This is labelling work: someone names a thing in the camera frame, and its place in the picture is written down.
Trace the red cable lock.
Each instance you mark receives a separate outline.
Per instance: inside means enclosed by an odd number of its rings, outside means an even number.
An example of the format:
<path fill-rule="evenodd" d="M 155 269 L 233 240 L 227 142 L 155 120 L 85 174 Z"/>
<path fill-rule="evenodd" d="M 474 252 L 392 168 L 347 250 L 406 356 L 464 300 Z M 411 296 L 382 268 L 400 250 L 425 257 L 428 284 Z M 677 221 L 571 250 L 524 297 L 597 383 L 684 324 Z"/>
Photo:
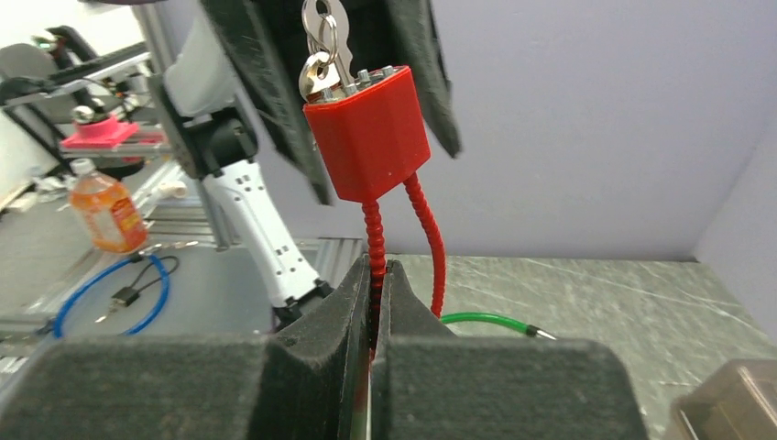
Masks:
<path fill-rule="evenodd" d="M 361 206 L 370 267 L 370 345 L 378 341 L 381 296 L 387 274 L 386 246 L 378 200 L 403 185 L 432 252 L 432 314 L 441 316 L 446 252 L 441 230 L 418 176 L 431 157 L 413 73 L 408 66 L 370 71 L 337 98 L 303 107 L 337 196 Z"/>

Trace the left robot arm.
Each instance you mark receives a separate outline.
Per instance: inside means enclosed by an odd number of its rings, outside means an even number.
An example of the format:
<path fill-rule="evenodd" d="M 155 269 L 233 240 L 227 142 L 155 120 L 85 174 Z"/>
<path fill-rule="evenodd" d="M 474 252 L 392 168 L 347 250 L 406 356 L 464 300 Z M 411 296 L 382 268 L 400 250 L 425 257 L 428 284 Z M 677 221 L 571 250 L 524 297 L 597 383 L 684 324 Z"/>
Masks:
<path fill-rule="evenodd" d="M 432 251 L 432 313 L 442 313 L 445 249 L 418 172 L 430 138 L 451 157 L 462 145 L 430 2 L 199 1 L 178 58 L 150 87 L 179 164 L 247 245 L 283 325 L 323 284 L 264 185 L 238 88 L 322 203 L 335 193 L 362 207 L 371 318 L 387 266 L 378 201 L 405 188 Z"/>

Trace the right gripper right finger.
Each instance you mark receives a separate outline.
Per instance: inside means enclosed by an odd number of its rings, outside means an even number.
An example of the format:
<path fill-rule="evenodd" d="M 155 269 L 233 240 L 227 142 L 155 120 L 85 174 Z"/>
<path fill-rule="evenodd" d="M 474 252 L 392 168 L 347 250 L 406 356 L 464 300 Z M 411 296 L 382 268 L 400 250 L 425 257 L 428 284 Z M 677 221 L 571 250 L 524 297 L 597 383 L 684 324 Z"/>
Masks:
<path fill-rule="evenodd" d="M 371 372 L 375 439 L 645 439 L 629 374 L 591 340 L 458 336 L 391 260 Z"/>

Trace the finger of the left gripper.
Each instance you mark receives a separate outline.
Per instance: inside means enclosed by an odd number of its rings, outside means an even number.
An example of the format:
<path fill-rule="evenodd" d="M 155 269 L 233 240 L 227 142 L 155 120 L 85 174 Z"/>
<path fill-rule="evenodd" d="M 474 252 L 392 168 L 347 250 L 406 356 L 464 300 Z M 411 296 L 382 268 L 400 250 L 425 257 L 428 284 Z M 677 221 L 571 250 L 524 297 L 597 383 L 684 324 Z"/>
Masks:
<path fill-rule="evenodd" d="M 432 3 L 349 0 L 343 6 L 349 22 L 348 47 L 353 53 L 350 71 L 409 66 L 426 125 L 446 153 L 456 158 L 462 140 Z"/>
<path fill-rule="evenodd" d="M 275 150 L 301 172 L 317 202 L 329 205 L 326 172 L 301 108 L 298 69 L 307 58 L 301 1 L 201 1 Z"/>

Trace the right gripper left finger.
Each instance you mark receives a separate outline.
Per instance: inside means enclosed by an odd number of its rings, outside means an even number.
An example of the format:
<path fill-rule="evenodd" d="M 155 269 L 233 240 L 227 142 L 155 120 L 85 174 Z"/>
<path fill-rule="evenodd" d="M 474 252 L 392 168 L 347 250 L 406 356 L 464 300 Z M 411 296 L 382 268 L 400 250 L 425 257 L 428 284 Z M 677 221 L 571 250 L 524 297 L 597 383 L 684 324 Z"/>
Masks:
<path fill-rule="evenodd" d="M 274 335 L 82 337 L 31 359 L 4 439 L 362 439 L 365 258 Z"/>

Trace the green cable lock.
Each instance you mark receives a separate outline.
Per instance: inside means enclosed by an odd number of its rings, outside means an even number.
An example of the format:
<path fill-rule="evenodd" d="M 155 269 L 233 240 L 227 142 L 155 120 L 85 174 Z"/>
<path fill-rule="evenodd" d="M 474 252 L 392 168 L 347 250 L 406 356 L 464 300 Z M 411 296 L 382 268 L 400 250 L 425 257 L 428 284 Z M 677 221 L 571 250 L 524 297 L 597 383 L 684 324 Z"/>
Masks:
<path fill-rule="evenodd" d="M 527 337 L 545 338 L 550 340 L 556 340 L 557 337 L 547 332 L 546 330 L 533 325 L 525 324 L 519 320 L 502 316 L 495 313 L 449 313 L 441 317 L 441 322 L 445 325 L 460 324 L 460 323 L 483 323 L 498 325 L 510 330 L 516 331 Z"/>

